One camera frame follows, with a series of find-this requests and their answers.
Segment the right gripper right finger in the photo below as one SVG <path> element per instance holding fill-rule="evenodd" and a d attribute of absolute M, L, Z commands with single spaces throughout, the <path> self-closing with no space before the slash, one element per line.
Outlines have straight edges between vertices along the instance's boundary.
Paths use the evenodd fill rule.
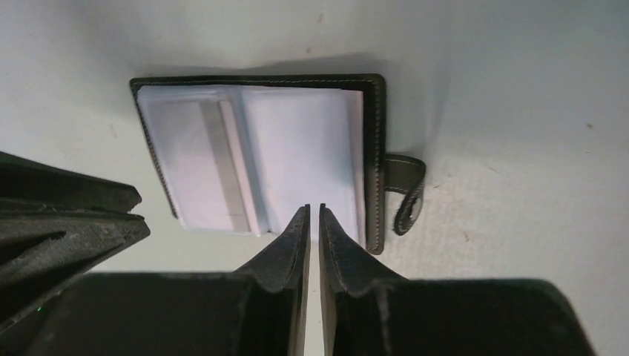
<path fill-rule="evenodd" d="M 319 210 L 327 355 L 593 355 L 568 299 L 537 279 L 410 280 Z"/>

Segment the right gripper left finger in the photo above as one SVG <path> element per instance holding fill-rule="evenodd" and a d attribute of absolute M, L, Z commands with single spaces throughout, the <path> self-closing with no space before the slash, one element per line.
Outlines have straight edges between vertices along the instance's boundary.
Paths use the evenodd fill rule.
<path fill-rule="evenodd" d="M 231 272 L 91 273 L 27 317 L 21 355 L 301 355 L 310 207 Z"/>

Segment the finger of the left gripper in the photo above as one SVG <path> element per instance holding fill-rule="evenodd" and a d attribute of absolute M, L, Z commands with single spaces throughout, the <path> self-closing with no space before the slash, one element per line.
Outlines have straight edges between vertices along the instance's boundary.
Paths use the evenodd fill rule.
<path fill-rule="evenodd" d="M 141 203 L 132 185 L 1 153 L 1 198 L 128 213 Z"/>
<path fill-rule="evenodd" d="M 3 202 L 1 330 L 149 234 L 139 215 Z"/>

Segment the black card holder wallet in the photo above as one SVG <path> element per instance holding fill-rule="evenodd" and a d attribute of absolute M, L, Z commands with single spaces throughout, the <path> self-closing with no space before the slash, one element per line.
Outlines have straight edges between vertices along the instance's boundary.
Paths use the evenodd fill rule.
<path fill-rule="evenodd" d="M 323 202 L 355 242 L 379 255 L 386 193 L 404 197 L 392 223 L 396 234 L 408 232 L 421 212 L 427 168 L 419 159 L 386 152 L 386 81 L 380 74 L 145 77 L 129 85 L 176 219 L 142 115 L 145 100 L 231 103 L 263 227 L 247 235 L 278 234 L 299 206 Z"/>

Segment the white card with grey stripe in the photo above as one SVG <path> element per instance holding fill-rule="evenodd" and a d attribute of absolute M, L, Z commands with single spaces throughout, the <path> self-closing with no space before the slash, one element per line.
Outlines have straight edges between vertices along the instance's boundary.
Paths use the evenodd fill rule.
<path fill-rule="evenodd" d="M 227 100 L 145 100 L 149 137 L 177 219 L 189 231 L 263 231 Z"/>

